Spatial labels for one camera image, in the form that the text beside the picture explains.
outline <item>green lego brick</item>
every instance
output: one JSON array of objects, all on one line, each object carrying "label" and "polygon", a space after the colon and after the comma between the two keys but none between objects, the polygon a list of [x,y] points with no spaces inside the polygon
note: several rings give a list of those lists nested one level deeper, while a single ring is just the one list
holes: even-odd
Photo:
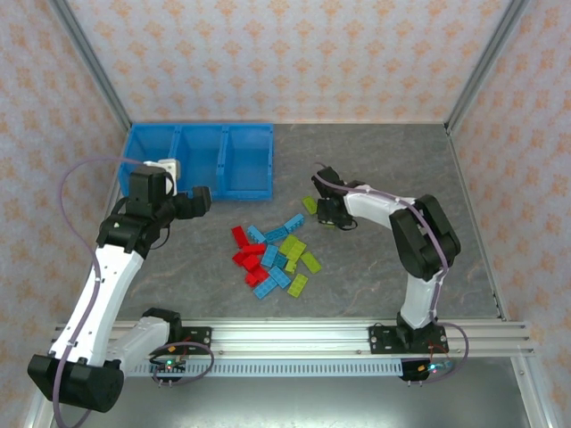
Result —
[{"label": "green lego brick", "polygon": [[318,212],[318,203],[315,202],[315,199],[313,199],[311,196],[304,197],[302,202],[307,212],[310,213],[310,216]]},{"label": "green lego brick", "polygon": [[279,252],[284,254],[285,256],[287,253],[292,249],[295,243],[297,243],[298,239],[293,235],[288,235],[285,241],[279,246]]},{"label": "green lego brick", "polygon": [[309,251],[302,255],[302,262],[307,266],[312,274],[317,274],[321,270],[321,265]]},{"label": "green lego brick", "polygon": [[296,268],[297,268],[297,263],[295,263],[294,261],[288,260],[287,264],[284,267],[284,272],[287,272],[288,274],[294,274]]},{"label": "green lego brick", "polygon": [[297,261],[305,251],[305,247],[307,247],[307,244],[301,242],[298,239],[297,243],[295,243],[292,249],[286,254],[287,259],[291,261]]},{"label": "green lego brick", "polygon": [[295,298],[300,297],[300,294],[303,291],[303,287],[307,284],[307,276],[299,274],[295,277],[292,284],[289,286],[287,293],[294,296]]}]

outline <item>lego brick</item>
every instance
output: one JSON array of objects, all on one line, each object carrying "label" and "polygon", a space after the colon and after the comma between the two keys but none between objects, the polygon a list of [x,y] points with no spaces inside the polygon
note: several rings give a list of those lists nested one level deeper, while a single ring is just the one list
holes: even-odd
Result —
[{"label": "lego brick", "polygon": [[292,249],[287,253],[287,259],[291,261],[297,261],[305,251],[305,247],[307,247],[307,244],[298,240]]},{"label": "lego brick", "polygon": [[277,241],[281,241],[285,239],[288,235],[287,229],[285,227],[278,227],[277,229],[270,230],[264,236],[266,237],[266,241],[268,243],[275,243]]},{"label": "lego brick", "polygon": [[244,266],[248,272],[253,272],[253,270],[260,266],[260,261],[256,256],[248,256],[244,262],[242,262],[242,266]]},{"label": "lego brick", "polygon": [[287,264],[284,267],[284,271],[287,272],[288,274],[294,274],[296,269],[297,269],[297,263],[291,260],[288,260]]},{"label": "lego brick", "polygon": [[277,285],[282,288],[286,288],[292,282],[292,280],[289,279],[289,277],[282,271],[282,269],[277,266],[274,266],[269,270],[269,275],[274,278],[274,280],[277,282]]},{"label": "lego brick", "polygon": [[287,232],[291,234],[295,229],[300,228],[304,221],[305,218],[303,217],[303,214],[296,214],[291,220],[284,224],[284,227],[287,229]]},{"label": "lego brick", "polygon": [[309,251],[302,255],[302,262],[307,266],[312,274],[317,274],[321,270],[321,265]]},{"label": "lego brick", "polygon": [[276,258],[274,259],[274,266],[277,266],[280,269],[283,269],[287,264],[287,257],[283,254],[276,254]]},{"label": "lego brick", "polygon": [[277,246],[276,245],[268,245],[266,248],[266,252],[264,252],[264,256],[261,258],[261,265],[265,268],[271,268],[271,265],[274,264],[274,259],[276,258],[277,254]]},{"label": "lego brick", "polygon": [[295,277],[292,284],[289,286],[287,293],[294,296],[295,298],[300,297],[300,294],[303,291],[303,287],[307,284],[307,276],[299,274]]},{"label": "lego brick", "polygon": [[248,236],[250,236],[250,239],[252,239],[255,243],[265,243],[266,242],[266,237],[263,235],[262,232],[260,232],[256,228],[256,226],[248,227],[246,232],[247,232]]},{"label": "lego brick", "polygon": [[246,256],[243,252],[239,251],[237,252],[234,257],[232,258],[232,260],[238,265],[238,266],[243,266],[244,265],[244,260],[246,259]]},{"label": "lego brick", "polygon": [[273,278],[268,278],[263,283],[254,288],[253,293],[258,299],[263,299],[276,287],[277,282]]},{"label": "lego brick", "polygon": [[318,212],[318,203],[315,202],[311,196],[306,196],[302,199],[303,206],[310,213],[310,216],[314,215]]},{"label": "lego brick", "polygon": [[286,255],[292,249],[294,244],[297,243],[297,241],[298,239],[295,236],[293,235],[287,236],[285,241],[283,241],[282,244],[279,246],[279,252]]},{"label": "lego brick", "polygon": [[269,273],[263,267],[258,267],[253,270],[252,274],[262,283],[269,278]]},{"label": "lego brick", "polygon": [[233,227],[232,235],[234,236],[234,239],[238,244],[238,248],[244,248],[246,245],[250,244],[241,226]]},{"label": "lego brick", "polygon": [[260,256],[266,251],[265,243],[255,243],[254,245],[246,245],[242,252],[247,255]]},{"label": "lego brick", "polygon": [[260,283],[260,280],[250,272],[248,272],[248,274],[246,275],[245,281],[248,285],[250,285],[251,288],[255,287]]}]

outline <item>metal corner post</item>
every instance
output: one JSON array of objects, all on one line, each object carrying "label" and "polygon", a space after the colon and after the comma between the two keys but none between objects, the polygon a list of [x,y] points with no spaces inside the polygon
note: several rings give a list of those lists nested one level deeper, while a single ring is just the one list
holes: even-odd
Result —
[{"label": "metal corner post", "polygon": [[52,6],[53,11],[70,35],[71,41],[76,46],[81,58],[83,58],[84,63],[87,65],[87,68],[91,72],[96,84],[99,86],[101,93],[111,106],[117,121],[127,132],[131,127],[131,120],[127,111],[125,110],[120,98],[117,96],[117,93],[115,92],[111,81],[107,77],[103,66],[97,59],[97,55],[95,55],[95,51],[87,40],[87,37],[79,25],[75,14],[71,10],[69,3],[67,0],[48,0],[48,3]]},{"label": "metal corner post", "polygon": [[464,113],[466,113],[466,110],[476,97],[476,94],[484,83],[488,72],[492,68],[496,58],[499,56],[501,49],[506,45],[509,35],[519,22],[519,18],[528,3],[529,0],[511,0],[506,12],[501,17],[498,28],[494,31],[492,38],[480,57],[480,60],[474,67],[474,71],[472,71],[468,82],[464,86],[458,101],[454,105],[451,116],[444,123],[448,134],[450,134],[461,122]]}]

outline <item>red lego brick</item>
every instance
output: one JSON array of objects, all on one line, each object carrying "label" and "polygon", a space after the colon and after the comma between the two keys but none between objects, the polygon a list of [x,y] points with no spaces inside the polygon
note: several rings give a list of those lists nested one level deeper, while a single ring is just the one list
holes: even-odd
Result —
[{"label": "red lego brick", "polygon": [[244,260],[246,259],[246,257],[248,257],[247,255],[245,255],[243,252],[239,251],[237,252],[234,257],[232,258],[232,260],[238,265],[238,266],[242,266],[244,263]]},{"label": "red lego brick", "polygon": [[258,281],[263,283],[266,279],[269,278],[269,273],[263,267],[258,267],[253,270],[253,275],[256,277]]},{"label": "red lego brick", "polygon": [[242,262],[242,266],[244,266],[248,272],[253,272],[260,266],[260,260],[256,256],[248,256]]},{"label": "red lego brick", "polygon": [[242,251],[244,254],[253,254],[255,256],[260,256],[266,251],[266,244],[256,243],[255,245],[246,245]]},{"label": "red lego brick", "polygon": [[232,229],[232,235],[238,244],[238,248],[244,248],[246,245],[250,244],[241,226],[234,227]]},{"label": "red lego brick", "polygon": [[248,285],[250,285],[251,288],[255,287],[260,283],[260,281],[258,281],[258,278],[256,278],[250,272],[248,272],[248,274],[246,275],[245,281]]}]

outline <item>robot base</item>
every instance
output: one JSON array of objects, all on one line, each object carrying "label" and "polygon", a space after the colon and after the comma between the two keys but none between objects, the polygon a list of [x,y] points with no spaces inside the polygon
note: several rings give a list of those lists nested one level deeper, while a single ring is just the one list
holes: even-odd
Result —
[{"label": "robot base", "polygon": [[[373,325],[368,328],[368,343],[371,354],[427,354],[430,343],[449,351],[444,327],[430,323],[422,328],[411,328],[397,314],[393,326]],[[443,353],[434,348],[435,354]]]}]

